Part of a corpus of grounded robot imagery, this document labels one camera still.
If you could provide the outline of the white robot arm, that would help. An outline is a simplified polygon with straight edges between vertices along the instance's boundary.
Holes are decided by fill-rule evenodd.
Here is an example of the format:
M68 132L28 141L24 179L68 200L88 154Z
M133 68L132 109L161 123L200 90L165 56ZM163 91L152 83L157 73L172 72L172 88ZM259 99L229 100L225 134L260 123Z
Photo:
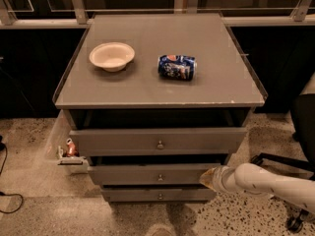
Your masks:
M220 193L273 195L315 213L314 181L275 174L252 163L211 168L200 176L200 183Z

